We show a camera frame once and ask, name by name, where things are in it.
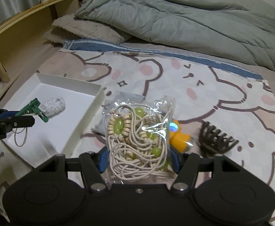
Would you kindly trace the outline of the white shallow cardboard tray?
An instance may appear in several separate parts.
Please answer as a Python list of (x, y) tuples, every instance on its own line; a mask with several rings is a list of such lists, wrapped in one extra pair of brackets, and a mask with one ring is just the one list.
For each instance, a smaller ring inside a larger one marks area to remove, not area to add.
[(35, 116), (31, 128), (11, 132), (4, 143), (21, 156), (49, 145), (70, 156), (104, 99), (99, 84), (35, 73), (8, 100), (4, 108), (21, 110), (37, 99), (48, 121)]

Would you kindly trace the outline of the beige fleece pillow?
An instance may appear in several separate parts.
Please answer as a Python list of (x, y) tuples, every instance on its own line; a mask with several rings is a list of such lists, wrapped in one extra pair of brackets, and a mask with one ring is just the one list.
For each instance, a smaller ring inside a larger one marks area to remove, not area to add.
[(110, 25), (76, 18), (73, 14), (55, 19), (43, 38), (53, 43), (63, 44), (66, 40), (96, 39), (121, 44), (131, 35)]

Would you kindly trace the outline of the yellow cartoon figure toy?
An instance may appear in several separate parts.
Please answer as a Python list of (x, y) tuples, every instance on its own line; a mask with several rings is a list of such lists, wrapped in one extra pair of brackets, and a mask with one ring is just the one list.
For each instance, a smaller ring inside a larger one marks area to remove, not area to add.
[(169, 123), (169, 143), (178, 152), (188, 152), (194, 146), (194, 138), (181, 132), (182, 128), (178, 120), (172, 120)]

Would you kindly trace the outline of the green plastic clip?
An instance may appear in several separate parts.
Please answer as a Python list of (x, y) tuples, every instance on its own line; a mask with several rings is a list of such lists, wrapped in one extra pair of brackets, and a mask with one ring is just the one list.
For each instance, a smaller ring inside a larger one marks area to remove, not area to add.
[(24, 106), (20, 111), (18, 111), (15, 116), (37, 115), (42, 119), (43, 122), (48, 122), (48, 117), (39, 108), (40, 104), (40, 101), (35, 98), (26, 106)]

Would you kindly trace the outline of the wooden bedside shelf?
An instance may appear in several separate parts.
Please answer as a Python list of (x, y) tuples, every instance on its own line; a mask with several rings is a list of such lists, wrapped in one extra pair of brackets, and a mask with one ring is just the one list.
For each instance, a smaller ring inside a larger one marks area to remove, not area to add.
[(0, 25), (0, 99), (27, 64), (37, 63), (53, 48), (43, 39), (53, 21), (79, 7), (79, 0), (48, 0)]

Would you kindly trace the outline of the grey quilted duvet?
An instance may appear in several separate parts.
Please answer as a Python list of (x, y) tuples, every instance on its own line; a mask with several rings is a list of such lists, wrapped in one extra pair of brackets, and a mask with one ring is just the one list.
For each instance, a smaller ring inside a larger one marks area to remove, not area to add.
[(87, 0), (76, 17), (142, 40), (275, 71), (275, 18), (208, 0)]

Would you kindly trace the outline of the grey foil pouch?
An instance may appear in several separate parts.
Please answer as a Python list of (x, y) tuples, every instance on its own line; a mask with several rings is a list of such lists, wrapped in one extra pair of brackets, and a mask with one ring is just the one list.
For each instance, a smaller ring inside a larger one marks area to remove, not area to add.
[(145, 97), (136, 93), (129, 93), (123, 91), (117, 91), (112, 97), (108, 97), (104, 102), (103, 106), (97, 111), (95, 117), (91, 122), (91, 130), (94, 133), (98, 133), (102, 136), (106, 132), (106, 124), (108, 119), (113, 115), (118, 115), (119, 111), (117, 108), (121, 105), (143, 103)]

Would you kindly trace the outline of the dark brown hair claw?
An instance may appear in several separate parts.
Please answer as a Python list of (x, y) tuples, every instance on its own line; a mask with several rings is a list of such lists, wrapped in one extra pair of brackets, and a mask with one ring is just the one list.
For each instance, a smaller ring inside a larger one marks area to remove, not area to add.
[(210, 122), (202, 123), (198, 136), (198, 146), (203, 157), (211, 158), (217, 154), (224, 155), (238, 143), (239, 140), (211, 125)]

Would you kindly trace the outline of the cartoon bear print blanket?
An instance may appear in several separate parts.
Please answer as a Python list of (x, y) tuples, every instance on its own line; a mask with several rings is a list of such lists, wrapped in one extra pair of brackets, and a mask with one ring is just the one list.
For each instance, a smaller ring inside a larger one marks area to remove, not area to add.
[[(152, 45), (144, 49), (105, 52), (74, 45), (53, 54), (39, 71), (100, 84), (111, 100), (121, 92), (148, 100), (173, 97), (173, 116), (184, 132), (196, 136), (208, 121), (238, 139), (227, 155), (275, 190), (275, 72), (265, 70), (257, 80), (261, 67), (246, 66), (243, 76), (227, 64), (156, 55)], [(275, 212), (271, 222), (275, 225)]]

